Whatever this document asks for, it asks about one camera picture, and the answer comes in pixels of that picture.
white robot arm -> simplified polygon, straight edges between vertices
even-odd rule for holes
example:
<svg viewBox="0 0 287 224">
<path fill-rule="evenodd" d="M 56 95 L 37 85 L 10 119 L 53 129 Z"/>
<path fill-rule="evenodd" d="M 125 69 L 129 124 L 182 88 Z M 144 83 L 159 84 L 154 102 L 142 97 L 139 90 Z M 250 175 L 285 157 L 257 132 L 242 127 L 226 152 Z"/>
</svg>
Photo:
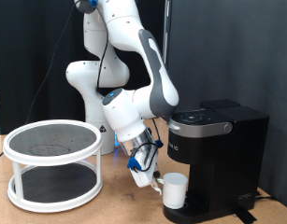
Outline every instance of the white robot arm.
<svg viewBox="0 0 287 224">
<path fill-rule="evenodd" d="M 107 30 L 97 10 L 93 11 L 89 1 L 78 1 L 78 10 L 84 13 L 84 46 L 99 59 L 102 58 L 107 43 Z M 102 154 L 108 154 L 115 147 L 115 133 L 104 115 L 103 96 L 96 90 L 101 61 L 81 61 L 68 65 L 66 78 L 70 85 L 81 94 L 86 113 L 86 122 L 101 130 Z M 124 86 L 129 79 L 128 67 L 118 58 L 113 46 L 108 42 L 103 61 L 99 87 L 114 88 Z"/>
<path fill-rule="evenodd" d="M 99 0 L 97 7 L 107 24 L 110 44 L 139 53 L 150 75 L 149 86 L 135 91 L 117 89 L 104 98 L 102 105 L 125 154 L 136 161 L 136 169 L 130 169 L 136 184 L 145 187 L 153 180 L 158 152 L 142 119 L 172 115 L 179 102 L 178 92 L 154 37 L 141 24 L 135 0 Z"/>
</svg>

coffee maker display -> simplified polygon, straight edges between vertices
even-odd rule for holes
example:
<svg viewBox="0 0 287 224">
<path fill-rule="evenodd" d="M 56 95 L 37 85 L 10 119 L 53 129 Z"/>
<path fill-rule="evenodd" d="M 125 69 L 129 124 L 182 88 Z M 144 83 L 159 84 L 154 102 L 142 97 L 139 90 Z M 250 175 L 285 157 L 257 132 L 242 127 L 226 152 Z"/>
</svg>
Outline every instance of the coffee maker display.
<svg viewBox="0 0 287 224">
<path fill-rule="evenodd" d="M 228 100 L 201 103 L 175 113 L 169 126 L 169 157 L 190 164 L 185 204 L 164 206 L 177 223 L 200 223 L 254 207 L 269 117 Z"/>
</svg>

coffee maker logo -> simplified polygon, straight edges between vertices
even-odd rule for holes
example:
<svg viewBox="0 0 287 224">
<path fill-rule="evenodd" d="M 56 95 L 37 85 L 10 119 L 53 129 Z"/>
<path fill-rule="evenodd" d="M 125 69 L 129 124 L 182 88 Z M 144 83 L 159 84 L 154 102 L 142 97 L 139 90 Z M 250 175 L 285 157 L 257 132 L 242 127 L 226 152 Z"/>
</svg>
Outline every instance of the coffee maker logo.
<svg viewBox="0 0 287 224">
<path fill-rule="evenodd" d="M 172 143 L 169 143 L 169 142 L 168 142 L 168 144 L 169 144 L 169 146 L 170 146 L 170 147 L 172 147 L 173 149 L 175 149 L 175 150 L 177 150 L 177 151 L 179 150 L 179 147 L 177 147 L 177 146 L 173 146 L 173 144 L 172 144 Z"/>
</svg>

blue part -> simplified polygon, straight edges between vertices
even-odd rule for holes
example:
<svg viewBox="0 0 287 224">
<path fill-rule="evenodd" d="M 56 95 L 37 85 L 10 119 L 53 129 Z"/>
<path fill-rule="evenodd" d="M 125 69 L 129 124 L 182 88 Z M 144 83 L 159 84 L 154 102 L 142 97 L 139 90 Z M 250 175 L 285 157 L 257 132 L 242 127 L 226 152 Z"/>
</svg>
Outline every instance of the blue part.
<svg viewBox="0 0 287 224">
<path fill-rule="evenodd" d="M 139 171 L 142 170 L 142 167 L 140 164 L 137 162 L 137 160 L 134 157 L 131 157 L 130 160 L 128 161 L 127 168 L 130 168 L 134 170 L 134 168 L 137 168 Z"/>
<path fill-rule="evenodd" d="M 158 147 L 163 147 L 163 142 L 161 140 L 156 140 L 155 141 L 156 145 L 158 145 Z"/>
<path fill-rule="evenodd" d="M 92 6 L 93 8 L 97 8 L 97 6 L 98 6 L 98 0 L 89 0 L 89 2 L 90 2 L 91 6 Z"/>
<path fill-rule="evenodd" d="M 115 133 L 115 147 L 119 146 L 119 142 L 117 141 L 117 134 Z"/>
</svg>

white round rack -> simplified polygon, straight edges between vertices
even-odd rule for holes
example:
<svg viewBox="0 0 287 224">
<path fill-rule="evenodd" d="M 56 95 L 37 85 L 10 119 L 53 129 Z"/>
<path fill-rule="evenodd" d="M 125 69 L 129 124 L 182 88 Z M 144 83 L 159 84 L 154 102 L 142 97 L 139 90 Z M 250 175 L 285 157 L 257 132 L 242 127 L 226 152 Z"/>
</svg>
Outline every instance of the white round rack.
<svg viewBox="0 0 287 224">
<path fill-rule="evenodd" d="M 18 207 L 53 213 L 81 206 L 102 188 L 101 133 L 93 125 L 66 119 L 24 125 L 4 140 L 14 176 L 8 197 Z M 84 161 L 96 155 L 96 166 Z"/>
</svg>

